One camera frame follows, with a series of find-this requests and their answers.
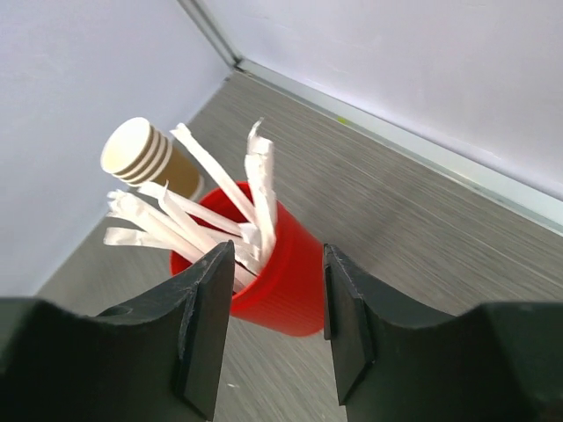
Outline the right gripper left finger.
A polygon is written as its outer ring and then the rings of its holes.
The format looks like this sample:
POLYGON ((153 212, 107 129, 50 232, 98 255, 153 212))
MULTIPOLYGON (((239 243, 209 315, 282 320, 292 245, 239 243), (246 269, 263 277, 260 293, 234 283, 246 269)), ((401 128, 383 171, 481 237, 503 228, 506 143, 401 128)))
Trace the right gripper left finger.
POLYGON ((223 362, 234 245, 97 316, 1 301, 4 421, 210 421, 223 362))

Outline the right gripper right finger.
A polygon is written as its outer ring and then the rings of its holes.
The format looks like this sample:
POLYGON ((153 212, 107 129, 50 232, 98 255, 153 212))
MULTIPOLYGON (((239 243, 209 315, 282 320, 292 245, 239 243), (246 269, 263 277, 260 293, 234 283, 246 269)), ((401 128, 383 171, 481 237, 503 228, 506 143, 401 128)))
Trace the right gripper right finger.
POLYGON ((350 421, 559 421, 562 306, 484 302, 452 316, 324 248, 325 338, 350 421))

